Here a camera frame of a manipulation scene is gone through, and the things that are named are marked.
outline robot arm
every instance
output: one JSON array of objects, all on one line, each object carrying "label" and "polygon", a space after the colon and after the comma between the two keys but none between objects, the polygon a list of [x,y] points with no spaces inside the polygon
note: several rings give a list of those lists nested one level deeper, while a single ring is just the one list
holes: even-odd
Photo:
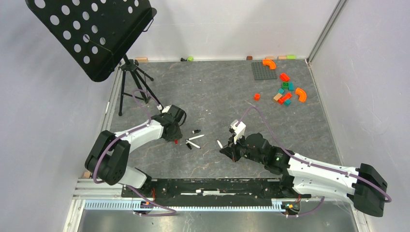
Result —
[{"label": "robot arm", "polygon": [[135,149],[153,140],[163,138],[169,142],[182,138],[179,122],[184,115],[185,111],[171,105],[167,106],[161,114],[153,116],[151,123],[147,127],[135,132],[129,133],[129,131],[137,127],[146,125],[148,121],[125,131],[112,133],[105,130],[101,132],[87,157],[86,169],[93,172],[98,159],[107,146],[118,136],[128,133],[127,136],[119,139],[110,148],[109,151],[112,152],[110,155],[104,156],[98,168],[97,176],[109,185],[120,182],[140,188],[145,183],[146,174],[138,169],[127,166],[128,155]]},{"label": "robot arm", "polygon": [[[284,195],[294,196],[297,193],[329,197],[352,203],[363,213],[376,217],[383,215],[385,200],[381,193],[356,178],[328,170],[344,170],[358,175],[386,191],[386,181],[372,166],[361,164],[360,168],[355,168],[332,165],[288,150],[294,157],[308,162],[304,164],[288,156],[280,147],[271,146],[260,133],[245,138],[245,124],[236,124],[237,120],[231,124],[230,132],[233,135],[220,152],[233,162],[243,157],[263,164],[273,174],[282,175],[280,186]],[[328,169],[310,166],[309,163]]]}]

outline tripod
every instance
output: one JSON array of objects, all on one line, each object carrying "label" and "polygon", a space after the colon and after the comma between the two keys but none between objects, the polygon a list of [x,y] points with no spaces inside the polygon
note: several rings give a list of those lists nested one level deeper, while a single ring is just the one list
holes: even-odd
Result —
[{"label": "tripod", "polygon": [[[119,112],[118,116],[122,116],[122,104],[124,101],[124,95],[132,97],[131,94],[125,93],[124,88],[125,88],[125,77],[127,72],[131,73],[132,78],[134,79],[135,84],[137,85],[138,89],[143,90],[141,83],[145,86],[146,90],[150,93],[150,95],[157,100],[157,102],[160,104],[161,109],[163,109],[163,105],[160,103],[160,100],[158,100],[157,96],[152,92],[152,90],[149,88],[145,80],[142,78],[140,73],[144,75],[144,77],[148,77],[151,81],[154,81],[154,78],[150,77],[148,74],[146,74],[142,69],[138,67],[138,61],[134,59],[128,59],[127,55],[124,55],[123,57],[125,64],[121,65],[121,71],[122,71],[122,80],[121,80],[121,96],[119,100]],[[141,93],[141,97],[136,97],[137,99],[143,100],[145,103],[149,102],[150,97],[147,97],[147,95],[143,92]]]}]

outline black perforated panel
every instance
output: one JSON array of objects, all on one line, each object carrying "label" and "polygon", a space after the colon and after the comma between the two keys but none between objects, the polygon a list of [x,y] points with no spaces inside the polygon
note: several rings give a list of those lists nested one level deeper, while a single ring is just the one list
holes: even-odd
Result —
[{"label": "black perforated panel", "polygon": [[104,81],[157,13],[149,0],[26,0],[91,80]]}]

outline white marker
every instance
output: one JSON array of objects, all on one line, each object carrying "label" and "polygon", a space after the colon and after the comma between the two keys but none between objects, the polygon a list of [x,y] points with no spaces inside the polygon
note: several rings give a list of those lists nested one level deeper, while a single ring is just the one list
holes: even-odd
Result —
[{"label": "white marker", "polygon": [[222,146],[222,144],[219,142],[219,140],[218,140],[218,139],[217,139],[217,142],[218,142],[218,144],[219,144],[220,148],[222,149],[222,148],[223,148],[223,146]]},{"label": "white marker", "polygon": [[204,134],[201,134],[201,135],[198,135],[198,136],[189,138],[188,140],[194,140],[194,139],[197,139],[197,138],[201,138],[202,136],[205,136],[205,135],[204,135]]},{"label": "white marker", "polygon": [[189,140],[186,140],[186,141],[187,141],[187,143],[191,144],[192,146],[196,147],[197,149],[201,149],[200,146],[194,144],[193,142],[191,142],[191,141],[189,141]]}]

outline wall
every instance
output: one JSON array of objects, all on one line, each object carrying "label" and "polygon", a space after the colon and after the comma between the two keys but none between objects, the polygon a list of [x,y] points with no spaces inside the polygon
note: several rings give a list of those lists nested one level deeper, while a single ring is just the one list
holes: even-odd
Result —
[{"label": "wall", "polygon": [[348,1],[318,55],[313,74],[346,165],[373,165],[393,202],[373,231],[410,223],[409,1]]},{"label": "wall", "polygon": [[309,55],[337,0],[151,0],[158,10],[129,51],[150,60]]},{"label": "wall", "polygon": [[91,82],[23,0],[0,30],[0,231],[58,232],[113,78]]}]

